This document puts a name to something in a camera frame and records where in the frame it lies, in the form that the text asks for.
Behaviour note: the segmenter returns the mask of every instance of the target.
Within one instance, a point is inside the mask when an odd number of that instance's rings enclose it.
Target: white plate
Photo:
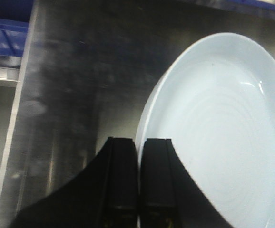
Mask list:
[[[275,61],[221,33],[184,51],[144,108],[136,137],[171,138],[199,188],[235,228],[275,228]]]

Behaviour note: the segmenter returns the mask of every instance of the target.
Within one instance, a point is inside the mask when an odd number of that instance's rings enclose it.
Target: plate surface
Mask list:
[[[275,61],[254,41],[214,34],[184,51],[144,108],[136,137],[170,138],[235,228],[275,228]]]

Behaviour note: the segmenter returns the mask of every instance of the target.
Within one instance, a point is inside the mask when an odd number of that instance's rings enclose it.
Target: ceramic plate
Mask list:
[[[235,228],[275,228],[275,61],[238,34],[193,44],[154,88],[136,137],[170,138]]]

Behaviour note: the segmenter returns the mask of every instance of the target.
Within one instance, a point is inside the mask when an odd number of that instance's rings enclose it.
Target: blue shelf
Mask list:
[[[263,2],[258,0],[227,0],[227,1],[275,11],[275,5],[268,2]]]
[[[0,55],[21,57],[29,23],[0,19]]]

